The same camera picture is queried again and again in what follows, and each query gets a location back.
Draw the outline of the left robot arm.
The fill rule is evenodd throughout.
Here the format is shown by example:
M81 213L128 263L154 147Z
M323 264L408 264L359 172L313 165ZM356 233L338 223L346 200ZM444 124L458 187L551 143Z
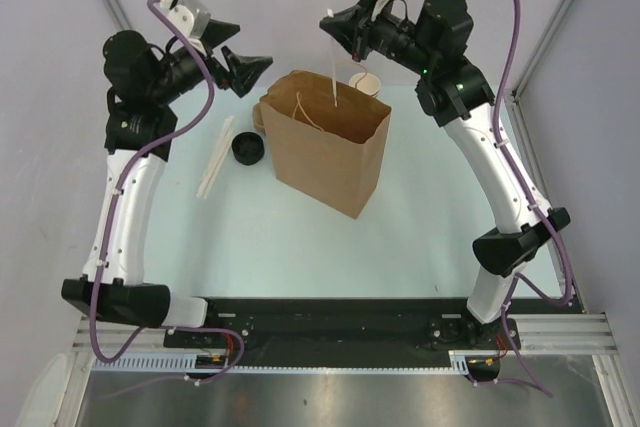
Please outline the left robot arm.
M144 280L144 241L153 196L169 160L170 143L158 139L176 130L170 105L203 81L181 47L162 57L139 32L120 31L103 46L109 118L106 124L107 184L98 230L80 277L66 279L62 298L102 322L145 328L186 327L197 345L214 344L220 321L208 303Z

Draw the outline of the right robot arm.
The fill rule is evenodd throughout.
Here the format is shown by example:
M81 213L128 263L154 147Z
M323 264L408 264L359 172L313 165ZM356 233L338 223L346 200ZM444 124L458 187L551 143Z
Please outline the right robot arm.
M484 348L497 336L495 320L515 275L552 232L569 225L570 216L535 191L502 123L493 119L491 87L465 56L473 28L466 0L424 0L416 21L395 16L390 4L376 12L376 2L359 0L324 17L319 27L355 61L375 51L418 74L422 110L445 130L478 179L495 225L472 244L480 271L461 335L469 346Z

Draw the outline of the brown paper bag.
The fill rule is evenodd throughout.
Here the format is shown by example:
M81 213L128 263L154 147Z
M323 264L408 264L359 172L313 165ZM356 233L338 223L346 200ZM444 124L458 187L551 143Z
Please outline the brown paper bag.
M252 110L276 178L356 219L380 176L392 109L331 78L294 70Z

